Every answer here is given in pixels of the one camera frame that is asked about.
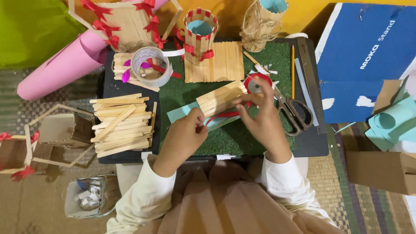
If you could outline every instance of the green turf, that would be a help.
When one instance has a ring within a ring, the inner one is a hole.
[[[166,43],[166,50],[173,50],[172,44]],[[277,87],[286,97],[291,95],[290,82],[290,48],[287,43],[268,42],[266,48],[258,53],[250,53],[262,65],[269,65],[270,70],[278,71],[278,75],[271,75],[273,81],[279,80]],[[229,82],[213,83],[188,83],[184,82],[185,71],[181,57],[169,58],[175,72],[182,74],[182,79],[171,78],[169,82],[161,87],[159,96],[162,113],[161,144],[168,132],[170,121],[167,112],[190,104],[196,98],[218,89]],[[244,72],[248,74],[255,70],[254,64],[244,56]],[[249,113],[255,116],[258,112],[256,107],[250,107]],[[290,130],[287,120],[282,116],[283,126]],[[294,149],[293,137],[287,137]],[[264,147],[255,140],[247,130],[243,122],[238,119],[219,129],[209,132],[207,140],[196,151],[195,155],[231,154],[231,155],[259,155],[264,152]]]

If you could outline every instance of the ruler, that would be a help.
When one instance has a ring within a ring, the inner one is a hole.
[[[318,134],[325,134],[327,132],[327,128],[325,126],[324,110],[322,108],[321,91],[318,85],[319,81],[316,79],[312,67],[308,45],[306,44],[306,39],[304,37],[298,37],[296,40],[299,47],[300,61],[303,67],[306,86],[309,91],[313,109],[315,110],[316,118],[318,119],[319,125],[316,127],[316,129]]]

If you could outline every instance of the pencil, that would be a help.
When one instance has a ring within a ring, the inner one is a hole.
[[[292,45],[292,99],[295,99],[295,47]]]

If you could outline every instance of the person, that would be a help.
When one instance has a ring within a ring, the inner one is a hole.
[[[243,168],[222,160],[208,177],[199,170],[183,175],[177,169],[208,136],[198,108],[175,121],[157,157],[144,161],[137,182],[116,204],[108,234],[241,234],[343,233],[320,208],[315,191],[296,165],[274,92],[261,79],[263,94],[245,94],[234,103],[248,130],[265,148],[262,187]],[[260,106],[253,119],[243,104]]]

